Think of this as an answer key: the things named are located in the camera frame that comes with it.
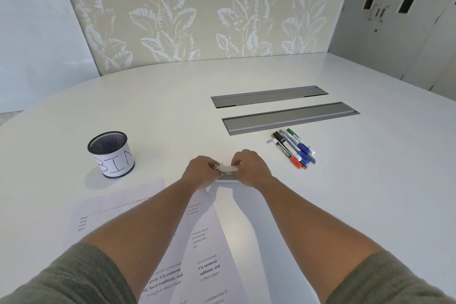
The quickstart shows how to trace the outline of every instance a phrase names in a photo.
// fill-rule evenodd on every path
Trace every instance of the white paper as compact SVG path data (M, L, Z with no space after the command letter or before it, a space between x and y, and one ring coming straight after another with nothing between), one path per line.
M164 187L163 181L76 204L66 246L133 208ZM145 287L140 304L248 303L247 294L207 191L190 200L174 238Z
M122 148L112 152L111 154L92 154L92 156L95 158L101 172L103 172L106 177L120 177L131 170L134 166L134 158L133 155L131 155L128 143L125 143Z

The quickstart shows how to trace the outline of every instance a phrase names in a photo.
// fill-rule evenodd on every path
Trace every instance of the pile of markers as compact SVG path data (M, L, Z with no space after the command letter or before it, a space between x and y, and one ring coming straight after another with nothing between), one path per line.
M315 154L291 129L280 129L271 135L272 140L277 148L285 154L297 168L307 168L309 163L315 163L312 155Z

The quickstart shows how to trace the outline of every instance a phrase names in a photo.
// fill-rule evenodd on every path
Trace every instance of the person's left hand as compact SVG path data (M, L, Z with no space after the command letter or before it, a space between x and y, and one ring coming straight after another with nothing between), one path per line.
M198 156L190 161L182 179L194 186L195 190L206 188L219 179L223 173L214 169L217 161L207 156Z

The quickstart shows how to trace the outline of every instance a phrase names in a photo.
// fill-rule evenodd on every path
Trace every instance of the door handle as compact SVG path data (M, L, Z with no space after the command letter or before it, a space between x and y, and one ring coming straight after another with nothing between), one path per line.
M378 5L378 4L375 4L375 5L372 7L371 13L369 14L369 19L368 19L369 21L372 21L371 16L372 16L373 10L375 9L375 7L376 7L377 5Z
M380 22L383 23L383 16L385 15L385 12L386 10L388 9L388 7L390 7L391 5L388 5L387 7L385 7L383 10L382 10L382 13L380 14Z

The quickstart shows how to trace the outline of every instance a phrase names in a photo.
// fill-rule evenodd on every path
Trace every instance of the double door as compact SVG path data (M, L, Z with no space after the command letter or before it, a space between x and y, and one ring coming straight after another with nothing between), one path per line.
M401 78L449 0L345 0L330 52Z

